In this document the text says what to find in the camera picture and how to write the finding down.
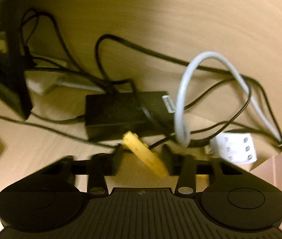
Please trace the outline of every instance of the white plug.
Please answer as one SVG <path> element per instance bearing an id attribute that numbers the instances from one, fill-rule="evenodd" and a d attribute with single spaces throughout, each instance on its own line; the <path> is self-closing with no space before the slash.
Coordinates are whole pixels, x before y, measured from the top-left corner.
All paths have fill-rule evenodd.
<path id="1" fill-rule="evenodd" d="M 62 60 L 49 58 L 41 55 L 35 55 L 35 57 L 42 57 L 45 59 L 48 59 L 50 61 L 53 61 L 65 68 L 67 68 L 68 63 Z M 35 63 L 37 63 L 37 67 L 39 68 L 57 68 L 55 65 L 41 60 L 34 60 Z M 39 95 L 43 95 L 45 93 L 48 93 L 51 91 L 55 86 L 58 85 L 58 80 L 60 77 L 64 76 L 63 73 L 58 72 L 35 72 L 35 71 L 29 71 L 26 72 L 26 82 L 27 86 L 30 90 L 34 91 L 35 93 Z"/>
<path id="2" fill-rule="evenodd" d="M 234 164 L 251 164 L 257 160 L 251 134 L 220 133 L 210 140 L 210 147 L 215 156 Z"/>

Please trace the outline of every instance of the ribbed black surface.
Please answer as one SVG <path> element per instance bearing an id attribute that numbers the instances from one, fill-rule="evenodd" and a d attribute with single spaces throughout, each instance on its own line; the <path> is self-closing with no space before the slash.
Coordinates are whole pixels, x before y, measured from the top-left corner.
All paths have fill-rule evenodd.
<path id="1" fill-rule="evenodd" d="M 194 200 L 176 197 L 166 188 L 116 188 L 106 198 L 91 200 L 79 218 L 58 230 L 31 234 L 6 228 L 1 238 L 280 239 L 282 232 L 277 228 L 257 233 L 225 229 L 207 219 Z"/>

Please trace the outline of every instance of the wooden surface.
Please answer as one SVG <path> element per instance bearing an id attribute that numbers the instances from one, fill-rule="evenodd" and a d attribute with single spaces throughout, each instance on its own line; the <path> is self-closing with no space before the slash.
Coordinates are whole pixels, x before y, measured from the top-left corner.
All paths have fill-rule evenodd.
<path id="1" fill-rule="evenodd" d="M 264 85 L 282 126 L 282 0 L 21 0 L 20 14 L 28 7 L 47 10 L 56 16 L 74 57 L 92 73 L 97 73 L 94 43 L 104 33 L 119 35 L 184 60 L 191 60 L 206 50 L 220 52 L 241 73 Z M 36 53 L 65 59 L 52 25 L 46 19 L 40 19 L 30 47 Z M 101 57 L 114 80 L 130 77 L 140 90 L 168 90 L 175 98 L 184 72 L 182 66 L 147 57 L 111 41 L 102 45 Z M 206 64 L 222 67 L 214 61 Z M 218 77 L 196 72 L 188 90 L 188 101 Z M 81 115 L 86 94 L 88 92 L 82 90 L 58 88 L 47 96 L 32 95 L 34 112 L 55 119 Z M 235 86 L 220 88 L 188 114 L 191 129 L 228 120 L 244 99 L 236 93 Z M 15 117 L 1 102 L 0 114 Z M 251 119 L 251 116 L 254 116 L 253 110 L 249 109 L 238 120 L 257 125 L 258 118 Z M 83 124 L 58 128 L 85 137 Z M 255 165 L 277 153 L 266 140 L 254 138 L 259 158 Z M 0 191 L 64 155 L 75 155 L 82 160 L 100 152 L 107 150 L 0 120 Z M 188 152 L 203 157 L 200 150 Z M 176 178 L 157 178 L 136 157 L 127 155 L 119 174 L 107 182 L 110 190 L 114 186 L 133 184 L 173 188 Z M 79 179 L 77 186 L 84 191 L 86 180 Z"/>

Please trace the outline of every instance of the white connector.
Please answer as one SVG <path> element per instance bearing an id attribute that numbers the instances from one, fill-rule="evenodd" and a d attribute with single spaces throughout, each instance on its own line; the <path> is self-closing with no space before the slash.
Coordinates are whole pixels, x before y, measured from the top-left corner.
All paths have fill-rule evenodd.
<path id="1" fill-rule="evenodd" d="M 53 61 L 65 68 L 68 67 L 68 63 L 62 60 L 45 57 L 41 55 L 33 55 L 34 57 L 42 57 Z M 37 63 L 37 67 L 39 68 L 57 68 L 55 65 L 41 60 L 34 60 Z M 55 86 L 58 85 L 58 80 L 64 76 L 63 73 L 58 72 L 35 72 L 35 71 L 28 71 L 26 72 L 26 82 L 27 86 L 30 90 L 34 91 L 39 95 L 43 95 L 49 91 L 51 91 Z"/>
<path id="2" fill-rule="evenodd" d="M 219 156 L 234 164 L 251 164 L 257 160 L 251 134 L 220 133 L 210 140 L 210 148 Z"/>

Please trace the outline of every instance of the power brick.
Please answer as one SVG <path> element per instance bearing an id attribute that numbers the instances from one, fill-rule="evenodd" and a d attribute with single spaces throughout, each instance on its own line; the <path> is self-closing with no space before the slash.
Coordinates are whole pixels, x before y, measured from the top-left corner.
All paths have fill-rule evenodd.
<path id="1" fill-rule="evenodd" d="M 173 126 L 174 104 L 167 92 L 139 92 L 139 96 L 153 117 Z M 137 98 L 130 92 L 87 95 L 85 125 L 91 141 L 122 139 L 128 131 L 139 137 L 162 134 L 148 120 Z"/>

